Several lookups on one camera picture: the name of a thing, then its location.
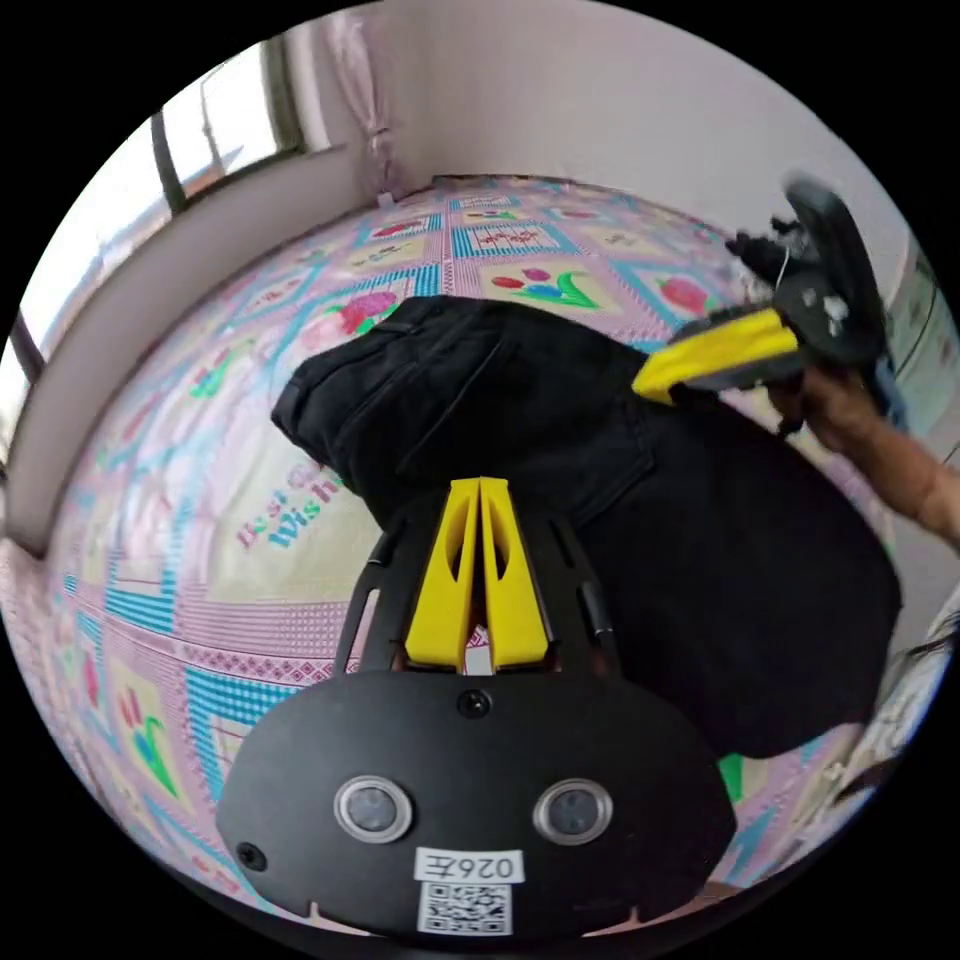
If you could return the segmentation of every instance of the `window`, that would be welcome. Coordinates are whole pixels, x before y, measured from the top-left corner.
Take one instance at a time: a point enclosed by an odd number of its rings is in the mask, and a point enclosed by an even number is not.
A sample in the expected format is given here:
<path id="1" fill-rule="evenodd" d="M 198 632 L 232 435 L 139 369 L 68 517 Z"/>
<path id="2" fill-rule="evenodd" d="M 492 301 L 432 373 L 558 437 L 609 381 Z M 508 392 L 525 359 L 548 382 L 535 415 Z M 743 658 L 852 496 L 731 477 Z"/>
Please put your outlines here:
<path id="1" fill-rule="evenodd" d="M 0 451 L 44 359 L 119 264 L 208 188 L 303 149 L 282 37 L 207 71 L 145 120 L 67 211 L 23 293 L 25 329 L 0 361 Z"/>
<path id="2" fill-rule="evenodd" d="M 264 83 L 265 44 L 214 67 L 163 108 L 177 179 L 189 199 L 282 149 Z"/>

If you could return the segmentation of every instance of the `label sticker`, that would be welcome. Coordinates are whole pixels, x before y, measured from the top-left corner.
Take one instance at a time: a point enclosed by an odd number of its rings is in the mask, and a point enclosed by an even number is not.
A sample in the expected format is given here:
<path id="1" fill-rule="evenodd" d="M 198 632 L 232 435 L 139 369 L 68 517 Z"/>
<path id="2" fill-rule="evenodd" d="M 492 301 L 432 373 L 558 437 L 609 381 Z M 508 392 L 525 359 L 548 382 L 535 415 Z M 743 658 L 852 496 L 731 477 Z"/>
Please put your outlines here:
<path id="1" fill-rule="evenodd" d="M 471 852 L 417 847 L 413 879 L 421 883 L 523 883 L 523 851 Z"/>
<path id="2" fill-rule="evenodd" d="M 508 883 L 421 883 L 417 931 L 508 937 L 513 933 L 513 887 Z"/>

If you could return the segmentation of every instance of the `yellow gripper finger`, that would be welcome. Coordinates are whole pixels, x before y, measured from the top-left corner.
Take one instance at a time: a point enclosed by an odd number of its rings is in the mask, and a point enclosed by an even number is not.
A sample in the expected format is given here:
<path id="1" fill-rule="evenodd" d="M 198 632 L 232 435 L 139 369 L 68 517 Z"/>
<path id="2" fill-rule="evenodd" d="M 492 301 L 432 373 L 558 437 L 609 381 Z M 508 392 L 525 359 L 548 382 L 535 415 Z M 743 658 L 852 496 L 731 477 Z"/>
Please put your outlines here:
<path id="1" fill-rule="evenodd" d="M 480 481 L 454 480 L 407 633 L 407 656 L 422 666 L 463 666 L 477 550 Z"/>
<path id="2" fill-rule="evenodd" d="M 480 507 L 493 669 L 540 663 L 547 634 L 507 481 L 481 477 Z"/>
<path id="3" fill-rule="evenodd" d="M 767 307 L 668 344 L 643 365 L 633 381 L 633 392 L 672 406 L 670 390 L 677 384 L 799 349 L 793 331 L 784 326 L 776 310 Z"/>

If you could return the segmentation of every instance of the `black jeans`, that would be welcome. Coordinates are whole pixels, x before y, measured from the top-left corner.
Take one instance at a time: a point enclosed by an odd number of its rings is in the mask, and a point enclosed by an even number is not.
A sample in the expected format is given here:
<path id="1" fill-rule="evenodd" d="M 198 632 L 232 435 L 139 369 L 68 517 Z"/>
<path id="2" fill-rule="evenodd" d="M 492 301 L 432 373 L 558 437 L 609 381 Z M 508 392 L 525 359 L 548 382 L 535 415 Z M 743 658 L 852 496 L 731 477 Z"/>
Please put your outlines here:
<path id="1" fill-rule="evenodd" d="M 718 756 L 775 756 L 865 721 L 900 609 L 882 544 L 815 467 L 717 398 L 636 397 L 644 359 L 533 308 L 413 298 L 305 361 L 273 421 L 381 525 L 472 476 L 565 513 L 625 675 Z"/>

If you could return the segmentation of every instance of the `curtain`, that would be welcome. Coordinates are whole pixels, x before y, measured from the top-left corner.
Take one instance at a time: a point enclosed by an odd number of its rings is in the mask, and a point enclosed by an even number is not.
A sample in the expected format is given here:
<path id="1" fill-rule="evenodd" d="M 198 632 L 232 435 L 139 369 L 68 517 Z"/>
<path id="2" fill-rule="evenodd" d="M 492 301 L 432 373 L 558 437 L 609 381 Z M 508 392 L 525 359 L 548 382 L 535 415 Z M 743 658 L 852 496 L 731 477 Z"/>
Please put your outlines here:
<path id="1" fill-rule="evenodd" d="M 340 10 L 324 18 L 327 46 L 344 96 L 366 137 L 365 179 L 377 195 L 404 194 L 405 174 L 395 153 L 382 55 L 379 4 Z"/>

